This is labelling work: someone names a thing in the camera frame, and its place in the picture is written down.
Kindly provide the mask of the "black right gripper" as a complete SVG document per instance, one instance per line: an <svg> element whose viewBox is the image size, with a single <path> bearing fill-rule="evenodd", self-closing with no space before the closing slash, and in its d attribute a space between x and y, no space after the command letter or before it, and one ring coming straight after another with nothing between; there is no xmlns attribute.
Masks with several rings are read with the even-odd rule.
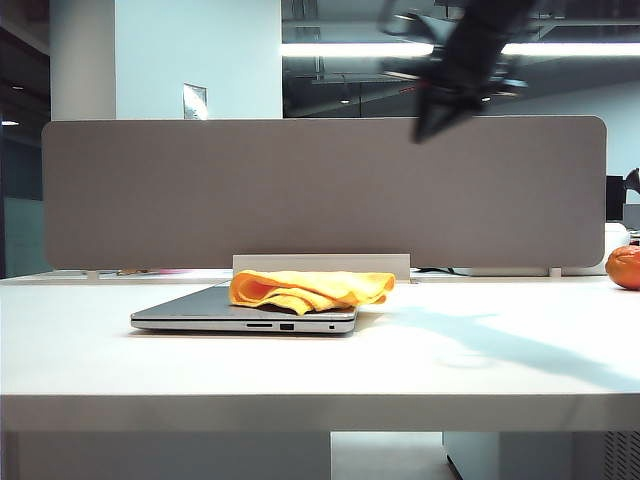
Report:
<svg viewBox="0 0 640 480"><path fill-rule="evenodd" d="M487 98L520 96L528 83L517 77L518 66L502 53L472 54L464 48L455 58L445 46L436 46L417 70L412 141L421 144L479 115Z"/></svg>

